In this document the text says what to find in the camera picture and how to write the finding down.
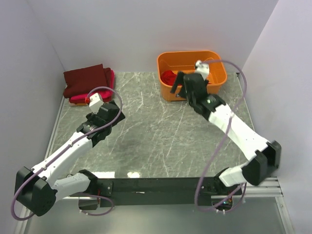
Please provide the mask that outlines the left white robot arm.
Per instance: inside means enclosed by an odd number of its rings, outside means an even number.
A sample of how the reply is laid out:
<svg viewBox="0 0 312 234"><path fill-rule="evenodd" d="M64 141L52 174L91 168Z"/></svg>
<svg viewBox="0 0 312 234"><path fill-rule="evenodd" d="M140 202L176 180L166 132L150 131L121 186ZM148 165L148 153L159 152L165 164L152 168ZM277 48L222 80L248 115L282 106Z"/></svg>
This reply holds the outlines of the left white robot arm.
<svg viewBox="0 0 312 234"><path fill-rule="evenodd" d="M122 105L114 101L91 101L91 113L73 135L58 150L31 169L22 167L16 174L13 201L18 201L42 216L53 205L76 193L99 197L98 177L88 170L59 179L80 156L93 149L111 133L112 127L125 119Z"/></svg>

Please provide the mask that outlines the red t shirt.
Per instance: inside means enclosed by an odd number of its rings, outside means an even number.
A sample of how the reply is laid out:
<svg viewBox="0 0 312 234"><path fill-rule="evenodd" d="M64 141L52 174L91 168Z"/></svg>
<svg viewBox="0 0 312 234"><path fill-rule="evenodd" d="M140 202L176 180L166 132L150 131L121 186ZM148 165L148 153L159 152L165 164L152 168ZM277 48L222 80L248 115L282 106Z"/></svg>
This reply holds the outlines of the red t shirt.
<svg viewBox="0 0 312 234"><path fill-rule="evenodd" d="M168 86L173 86L175 83L176 77L177 77L177 74L174 73L172 70L166 70L161 74L160 79L164 84Z"/></svg>

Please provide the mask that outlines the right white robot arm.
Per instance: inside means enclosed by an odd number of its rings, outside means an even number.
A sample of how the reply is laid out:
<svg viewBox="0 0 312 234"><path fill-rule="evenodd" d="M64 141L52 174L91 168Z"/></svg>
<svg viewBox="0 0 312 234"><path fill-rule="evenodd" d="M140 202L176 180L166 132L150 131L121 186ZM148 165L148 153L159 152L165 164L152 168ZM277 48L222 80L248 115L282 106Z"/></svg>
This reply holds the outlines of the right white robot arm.
<svg viewBox="0 0 312 234"><path fill-rule="evenodd" d="M227 168L217 175L214 190L224 195L231 186L248 182L258 186L280 165L282 147L269 142L243 122L218 95L207 92L208 81L199 73L178 72L171 93L181 86L178 95L187 99L194 111L223 131L242 151L246 162Z"/></svg>

